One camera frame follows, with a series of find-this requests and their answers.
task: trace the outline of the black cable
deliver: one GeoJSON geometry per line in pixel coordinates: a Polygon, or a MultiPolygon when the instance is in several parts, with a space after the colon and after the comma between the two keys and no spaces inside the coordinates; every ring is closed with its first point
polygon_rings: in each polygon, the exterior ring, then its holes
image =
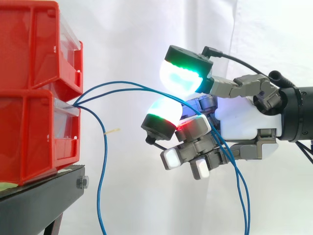
{"type": "Polygon", "coordinates": [[[154,143],[153,145],[163,151],[167,149],[167,148],[164,148],[162,145],[159,145],[158,143],[154,143]]]}
{"type": "Polygon", "coordinates": [[[262,73],[261,71],[259,71],[258,69],[256,69],[255,67],[253,67],[252,65],[246,63],[245,61],[243,60],[240,60],[234,56],[231,56],[231,55],[227,55],[227,54],[224,54],[222,51],[220,50],[216,50],[214,48],[211,48],[211,47],[204,47],[203,49],[203,52],[202,52],[202,55],[210,58],[211,56],[212,57],[223,57],[223,58],[226,58],[226,59],[229,59],[229,60],[232,60],[232,61],[235,61],[249,69],[251,69],[252,71],[254,71],[255,73],[257,74],[262,74],[263,76],[267,77],[271,83],[273,83],[274,85],[276,85],[277,87],[279,88],[289,88],[289,87],[295,87],[295,85],[290,81],[288,80],[287,78],[285,78],[280,72],[278,71],[272,71],[269,73],[269,75],[265,75],[264,73],[262,73]]]}
{"type": "Polygon", "coordinates": [[[248,69],[251,69],[252,71],[254,71],[255,73],[257,74],[262,74],[263,76],[265,77],[268,77],[267,75],[265,75],[264,73],[262,73],[261,71],[257,70],[255,67],[253,67],[252,65],[246,63],[245,61],[242,61],[234,56],[231,56],[231,55],[226,55],[226,54],[223,54],[222,57],[226,58],[226,59],[229,59],[229,60],[232,60],[232,61],[235,61],[243,66],[246,66],[248,69]]]}
{"type": "Polygon", "coordinates": [[[305,150],[307,150],[309,153],[311,153],[313,155],[313,151],[310,148],[306,147],[303,143],[296,141],[296,144],[298,146],[301,146],[302,148],[304,148],[305,150]]]}
{"type": "Polygon", "coordinates": [[[300,145],[298,145],[298,143],[295,143],[300,150],[302,151],[302,153],[307,157],[307,159],[309,159],[309,161],[313,164],[313,159],[309,156],[309,154],[304,150],[304,148],[302,148],[300,145]]]}

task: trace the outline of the blue wire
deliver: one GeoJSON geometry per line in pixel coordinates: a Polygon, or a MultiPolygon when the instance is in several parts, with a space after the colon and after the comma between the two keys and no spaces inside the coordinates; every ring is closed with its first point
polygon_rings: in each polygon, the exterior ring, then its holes
{"type": "MultiPolygon", "coordinates": [[[[85,108],[83,106],[75,105],[75,107],[84,109],[84,110],[88,111],[89,113],[91,113],[100,123],[103,134],[106,132],[106,129],[104,128],[104,125],[103,125],[101,119],[98,117],[97,114],[95,114],[92,110],[85,108]]],[[[98,214],[98,220],[99,220],[99,224],[100,224],[102,233],[104,235],[107,235],[107,232],[104,228],[104,224],[102,221],[101,208],[100,208],[101,187],[102,187],[102,183],[103,183],[104,173],[106,171],[107,158],[108,158],[108,139],[107,139],[107,135],[103,135],[103,136],[104,136],[104,160],[103,160],[103,166],[102,166],[102,171],[101,171],[101,176],[100,176],[100,181],[99,181],[98,191],[97,191],[97,214],[98,214]]]]}
{"type": "MultiPolygon", "coordinates": [[[[140,84],[137,84],[137,83],[134,83],[134,82],[127,82],[127,81],[114,81],[114,82],[108,82],[108,83],[104,83],[104,84],[100,84],[98,86],[95,86],[91,89],[89,89],[88,91],[86,91],[85,93],[83,93],[74,103],[74,106],[79,106],[80,104],[83,104],[83,103],[86,103],[88,101],[91,101],[93,99],[96,99],[96,98],[99,98],[99,97],[103,97],[103,96],[106,96],[108,94],[112,94],[112,93],[115,93],[115,92],[122,92],[122,91],[149,91],[149,92],[154,92],[154,93],[158,93],[158,94],[161,94],[161,95],[164,95],[168,98],[171,98],[173,100],[176,100],[177,102],[181,103],[181,104],[184,104],[185,106],[189,107],[190,109],[192,109],[197,115],[201,115],[201,113],[197,110],[195,110],[194,108],[192,108],[188,103],[186,103],[185,101],[175,97],[175,96],[172,96],[170,94],[166,94],[166,93],[163,93],[163,92],[159,92],[159,91],[156,91],[154,89],[151,89],[151,88],[148,88],[148,87],[145,87],[145,86],[142,86],[140,84]],[[92,98],[89,98],[85,101],[82,101],[82,102],[79,102],[79,100],[81,100],[87,93],[93,91],[94,89],[96,88],[99,88],[99,87],[102,87],[102,86],[106,86],[106,85],[109,85],[109,84],[117,84],[117,83],[124,83],[124,84],[131,84],[131,85],[135,85],[135,86],[139,86],[139,87],[142,87],[143,89],[138,89],[138,88],[131,88],[131,89],[119,89],[119,90],[114,90],[114,91],[111,91],[111,92],[107,92],[107,93],[104,93],[104,94],[101,94],[101,95],[98,95],[98,96],[95,96],[95,97],[92,97],[92,98]]],[[[246,185],[246,182],[243,178],[243,175],[241,174],[240,170],[237,168],[237,165],[236,165],[236,162],[235,162],[235,158],[231,152],[231,150],[229,149],[227,143],[225,142],[225,140],[221,137],[221,135],[218,133],[218,131],[215,129],[215,127],[213,125],[211,125],[211,128],[213,130],[213,137],[215,139],[215,141],[218,143],[219,147],[221,148],[222,152],[227,156],[227,158],[230,160],[230,162],[234,165],[234,168],[235,168],[235,172],[236,172],[236,178],[237,178],[237,188],[238,188],[238,193],[239,193],[239,198],[240,198],[240,201],[241,201],[241,204],[242,204],[242,207],[243,207],[243,211],[244,211],[244,218],[245,218],[245,235],[249,235],[249,231],[250,231],[250,199],[249,199],[249,193],[248,193],[248,188],[247,188],[247,185],[246,185]],[[220,144],[220,142],[218,141],[218,139],[215,137],[214,133],[219,137],[219,139],[222,140],[223,144],[226,146],[228,152],[230,153],[230,156],[226,153],[226,151],[224,150],[224,148],[222,147],[222,145],[220,144]],[[246,190],[246,196],[247,196],[247,204],[248,204],[248,225],[247,225],[247,221],[246,221],[246,209],[245,209],[245,205],[244,205],[244,202],[243,202],[243,199],[242,199],[242,194],[241,194],[241,189],[240,189],[240,183],[239,183],[239,176],[240,178],[242,179],[243,183],[244,183],[244,186],[245,186],[245,190],[246,190]]],[[[99,182],[99,187],[98,189],[100,188],[101,190],[101,186],[102,186],[102,182],[103,182],[103,177],[102,177],[102,180],[100,179],[101,181],[101,184],[99,182]]],[[[103,225],[103,222],[102,222],[102,219],[101,219],[101,214],[98,214],[98,219],[99,219],[99,222],[100,222],[100,226],[103,225]]]]}
{"type": "Polygon", "coordinates": [[[245,209],[245,204],[244,204],[244,201],[243,201],[243,197],[242,197],[242,194],[241,194],[241,189],[240,189],[240,182],[239,182],[239,177],[238,175],[240,175],[240,178],[242,179],[244,185],[245,185],[245,189],[246,189],[246,192],[247,191],[247,185],[246,185],[246,181],[243,177],[243,175],[241,174],[240,170],[238,169],[237,165],[236,165],[236,162],[235,162],[235,158],[231,153],[231,157],[227,154],[227,152],[225,151],[225,149],[222,147],[221,143],[219,142],[219,140],[217,139],[217,137],[215,136],[215,131],[212,132],[212,136],[213,138],[215,139],[215,141],[217,142],[217,144],[219,145],[220,149],[222,150],[222,152],[227,156],[227,158],[229,159],[229,161],[232,163],[232,165],[234,166],[235,168],[235,172],[236,172],[236,180],[237,180],[237,189],[238,189],[238,192],[239,192],[239,198],[240,198],[240,202],[241,202],[241,205],[242,205],[242,208],[243,208],[243,211],[244,211],[244,219],[245,219],[245,235],[249,235],[249,232],[250,232],[250,198],[249,198],[249,193],[246,194],[247,196],[247,202],[248,202],[248,226],[246,225],[247,224],[247,220],[246,220],[246,209],[245,209]]]}

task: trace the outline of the green led light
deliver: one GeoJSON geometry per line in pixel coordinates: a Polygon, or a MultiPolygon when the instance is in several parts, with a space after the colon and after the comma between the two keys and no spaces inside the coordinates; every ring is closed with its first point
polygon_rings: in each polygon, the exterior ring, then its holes
{"type": "Polygon", "coordinates": [[[163,61],[161,65],[160,79],[168,90],[182,96],[193,94],[203,81],[197,72],[177,67],[167,61],[163,61]]]}
{"type": "Polygon", "coordinates": [[[182,115],[182,106],[170,98],[163,97],[152,104],[148,113],[168,120],[177,126],[182,115]]]}

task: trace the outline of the white fingertip pad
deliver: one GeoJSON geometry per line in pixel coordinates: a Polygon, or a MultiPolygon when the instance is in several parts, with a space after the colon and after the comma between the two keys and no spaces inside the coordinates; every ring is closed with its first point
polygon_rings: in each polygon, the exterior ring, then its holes
{"type": "Polygon", "coordinates": [[[196,160],[196,166],[199,172],[200,179],[205,179],[210,176],[210,171],[207,167],[205,159],[196,160]]]}
{"type": "Polygon", "coordinates": [[[181,161],[178,152],[174,148],[167,149],[163,152],[165,168],[168,170],[181,166],[181,161]]]}

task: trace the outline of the black connector plug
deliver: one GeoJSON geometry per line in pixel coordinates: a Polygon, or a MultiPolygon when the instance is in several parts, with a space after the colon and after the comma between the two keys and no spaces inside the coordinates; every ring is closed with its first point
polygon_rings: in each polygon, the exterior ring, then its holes
{"type": "Polygon", "coordinates": [[[223,52],[222,51],[216,50],[214,48],[207,47],[207,46],[204,47],[204,49],[203,49],[201,54],[206,56],[206,57],[208,57],[208,58],[210,58],[211,56],[212,57],[219,57],[219,58],[221,58],[223,56],[223,52]]]}

